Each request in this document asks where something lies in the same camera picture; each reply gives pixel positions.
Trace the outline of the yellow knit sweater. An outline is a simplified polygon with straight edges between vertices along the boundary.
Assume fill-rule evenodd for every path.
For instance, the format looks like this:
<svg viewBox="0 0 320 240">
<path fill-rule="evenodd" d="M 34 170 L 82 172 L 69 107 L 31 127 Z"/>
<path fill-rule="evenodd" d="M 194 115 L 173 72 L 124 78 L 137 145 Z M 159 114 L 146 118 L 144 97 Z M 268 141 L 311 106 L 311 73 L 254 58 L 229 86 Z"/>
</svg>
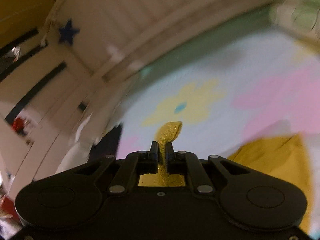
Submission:
<svg viewBox="0 0 320 240">
<path fill-rule="evenodd" d="M 182 122 L 167 122 L 156 133 L 160 157 L 165 157 L 165 146 L 173 142 L 182 129 Z M 300 135 L 260 138 L 242 145 L 227 157 L 228 160 L 244 165 L 269 176 L 287 181 L 303 191 L 307 199 L 306 213 L 300 229 L 311 232 L 311 213 L 313 209 L 313 175 L 310 158 Z M 140 176 L 139 186 L 175 187 L 184 186 L 182 175 L 167 174 L 166 165 L 159 164 L 156 174 Z"/>
</svg>

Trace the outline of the dark maroon folded garment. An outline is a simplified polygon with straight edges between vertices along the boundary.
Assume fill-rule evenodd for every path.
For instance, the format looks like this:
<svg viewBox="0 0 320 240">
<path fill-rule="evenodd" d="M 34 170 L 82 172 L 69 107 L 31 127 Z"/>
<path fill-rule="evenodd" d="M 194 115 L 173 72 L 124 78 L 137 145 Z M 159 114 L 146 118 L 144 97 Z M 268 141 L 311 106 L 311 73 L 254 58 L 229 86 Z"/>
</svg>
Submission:
<svg viewBox="0 0 320 240">
<path fill-rule="evenodd" d="M 114 126 L 89 152 L 88 162 L 105 157 L 107 155 L 117 155 L 119 141 L 123 129 L 123 124 Z"/>
</svg>

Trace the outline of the white pillow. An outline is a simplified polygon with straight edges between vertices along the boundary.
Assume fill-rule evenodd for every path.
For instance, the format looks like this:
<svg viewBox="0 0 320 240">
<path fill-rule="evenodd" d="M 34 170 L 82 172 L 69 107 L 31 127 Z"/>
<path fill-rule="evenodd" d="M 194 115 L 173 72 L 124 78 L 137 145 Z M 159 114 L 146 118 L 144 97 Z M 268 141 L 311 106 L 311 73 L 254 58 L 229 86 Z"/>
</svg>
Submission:
<svg viewBox="0 0 320 240">
<path fill-rule="evenodd" d="M 75 133 L 72 145 L 62 159 L 55 173 L 58 174 L 85 164 L 89 159 L 89 153 L 94 143 L 95 139 L 85 133 L 85 128 L 79 127 Z"/>
</svg>

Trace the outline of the floral bed sheet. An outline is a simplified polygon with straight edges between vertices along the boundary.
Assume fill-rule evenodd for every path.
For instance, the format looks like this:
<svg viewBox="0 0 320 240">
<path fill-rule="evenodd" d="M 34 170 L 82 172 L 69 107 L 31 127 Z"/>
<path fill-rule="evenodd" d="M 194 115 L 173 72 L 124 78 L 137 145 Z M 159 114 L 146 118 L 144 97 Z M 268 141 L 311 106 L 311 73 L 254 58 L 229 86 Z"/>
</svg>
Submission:
<svg viewBox="0 0 320 240">
<path fill-rule="evenodd" d="M 319 48 L 268 19 L 268 8 L 235 18 L 138 72 L 114 122 L 119 159 L 149 148 L 163 124 L 181 121 L 178 151 L 227 157 L 262 137 L 299 134 L 314 188 L 309 232 L 319 237 Z"/>
</svg>

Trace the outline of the red object on shelf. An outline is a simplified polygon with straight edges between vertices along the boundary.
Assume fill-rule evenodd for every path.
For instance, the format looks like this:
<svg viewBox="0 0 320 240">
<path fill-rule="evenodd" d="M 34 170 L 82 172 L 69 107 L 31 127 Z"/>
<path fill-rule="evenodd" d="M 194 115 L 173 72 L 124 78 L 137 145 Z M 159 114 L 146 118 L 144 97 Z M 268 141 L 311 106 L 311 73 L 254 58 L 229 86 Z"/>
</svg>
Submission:
<svg viewBox="0 0 320 240">
<path fill-rule="evenodd" d="M 25 120 L 23 118 L 17 117 L 12 123 L 12 129 L 18 134 L 23 137 L 26 136 L 24 131 L 25 128 Z"/>
</svg>

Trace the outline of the wooden headboard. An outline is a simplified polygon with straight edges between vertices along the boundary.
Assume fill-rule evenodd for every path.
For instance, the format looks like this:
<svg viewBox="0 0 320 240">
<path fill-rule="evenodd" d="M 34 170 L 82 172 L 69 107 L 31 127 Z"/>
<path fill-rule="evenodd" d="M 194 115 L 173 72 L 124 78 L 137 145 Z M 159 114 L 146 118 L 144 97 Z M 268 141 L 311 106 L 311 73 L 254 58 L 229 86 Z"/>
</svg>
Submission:
<svg viewBox="0 0 320 240">
<path fill-rule="evenodd" d="M 70 51 L 92 79 L 129 76 L 190 38 L 271 0 L 56 0 L 51 30 L 80 31 Z"/>
</svg>

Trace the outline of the blue star decoration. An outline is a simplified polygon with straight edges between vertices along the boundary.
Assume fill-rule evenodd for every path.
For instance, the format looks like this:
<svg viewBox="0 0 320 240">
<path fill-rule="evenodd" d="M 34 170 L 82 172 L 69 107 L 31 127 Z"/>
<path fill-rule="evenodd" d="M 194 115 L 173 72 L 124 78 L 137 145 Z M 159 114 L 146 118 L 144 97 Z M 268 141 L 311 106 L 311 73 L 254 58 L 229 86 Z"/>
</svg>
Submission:
<svg viewBox="0 0 320 240">
<path fill-rule="evenodd" d="M 58 29 L 60 38 L 59 43 L 68 43 L 70 46 L 73 45 L 74 36 L 80 33 L 80 29 L 73 27 L 72 19 L 69 19 L 65 26 Z"/>
</svg>

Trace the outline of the floral folded duvet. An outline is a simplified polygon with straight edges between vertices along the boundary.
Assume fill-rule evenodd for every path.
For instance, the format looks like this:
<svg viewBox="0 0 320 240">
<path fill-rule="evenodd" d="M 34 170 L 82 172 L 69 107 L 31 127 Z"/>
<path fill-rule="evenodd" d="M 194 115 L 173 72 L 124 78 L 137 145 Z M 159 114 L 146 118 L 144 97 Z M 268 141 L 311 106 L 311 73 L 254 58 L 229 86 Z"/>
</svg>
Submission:
<svg viewBox="0 0 320 240">
<path fill-rule="evenodd" d="M 272 0 L 271 22 L 319 45 L 319 0 Z"/>
</svg>

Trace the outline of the wall power socket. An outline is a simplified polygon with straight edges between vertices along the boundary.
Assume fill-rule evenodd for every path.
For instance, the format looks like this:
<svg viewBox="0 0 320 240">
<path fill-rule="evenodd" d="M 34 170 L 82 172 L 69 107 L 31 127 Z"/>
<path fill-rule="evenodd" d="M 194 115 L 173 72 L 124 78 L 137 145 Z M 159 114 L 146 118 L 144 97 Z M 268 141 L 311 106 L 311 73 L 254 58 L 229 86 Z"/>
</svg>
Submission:
<svg viewBox="0 0 320 240">
<path fill-rule="evenodd" d="M 86 108 L 87 108 L 87 104 L 85 102 L 81 102 L 77 107 L 77 109 L 80 110 L 81 112 L 84 112 Z"/>
</svg>

